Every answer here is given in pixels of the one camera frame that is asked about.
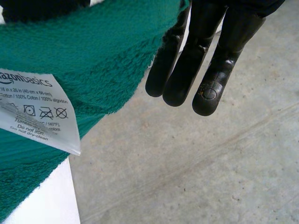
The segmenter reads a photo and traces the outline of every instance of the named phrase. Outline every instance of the gloved hand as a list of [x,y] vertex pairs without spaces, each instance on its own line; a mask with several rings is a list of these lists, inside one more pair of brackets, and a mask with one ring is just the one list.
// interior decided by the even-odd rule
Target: gloved hand
[[284,0],[193,0],[189,35],[176,66],[189,8],[168,30],[146,82],[146,92],[163,95],[170,106],[185,101],[224,14],[222,32],[208,70],[193,99],[194,111],[211,115],[217,108],[228,78],[245,44]]

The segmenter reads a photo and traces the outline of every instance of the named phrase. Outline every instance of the finger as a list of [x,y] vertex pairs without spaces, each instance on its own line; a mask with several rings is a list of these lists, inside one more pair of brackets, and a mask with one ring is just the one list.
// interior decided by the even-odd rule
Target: finger
[[159,97],[163,93],[184,38],[189,11],[190,7],[183,10],[178,16],[177,24],[163,37],[163,45],[155,56],[145,84],[146,92],[152,97]]
[[168,105],[180,106],[187,98],[225,11],[221,4],[192,2],[187,42],[163,92]]
[[209,116],[216,110],[245,44],[264,21],[256,15],[228,9],[217,48],[192,102],[197,114]]

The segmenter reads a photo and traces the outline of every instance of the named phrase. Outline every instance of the white label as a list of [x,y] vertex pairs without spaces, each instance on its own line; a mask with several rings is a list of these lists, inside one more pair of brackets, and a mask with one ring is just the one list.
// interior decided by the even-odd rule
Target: white label
[[80,155],[70,100],[51,74],[0,69],[0,128]]

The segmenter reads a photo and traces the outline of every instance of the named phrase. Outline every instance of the teal towel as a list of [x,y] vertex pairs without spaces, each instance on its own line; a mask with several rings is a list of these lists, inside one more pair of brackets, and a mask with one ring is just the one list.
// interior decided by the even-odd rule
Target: teal towel
[[[83,137],[133,96],[179,5],[106,0],[46,22],[1,25],[0,68],[53,74]],[[68,154],[2,129],[0,137],[1,222]]]

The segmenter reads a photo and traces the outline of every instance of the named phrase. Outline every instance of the white surface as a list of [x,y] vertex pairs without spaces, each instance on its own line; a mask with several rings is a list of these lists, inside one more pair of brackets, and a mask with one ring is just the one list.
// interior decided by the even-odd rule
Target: white surface
[[79,224],[69,159],[26,198],[2,224]]

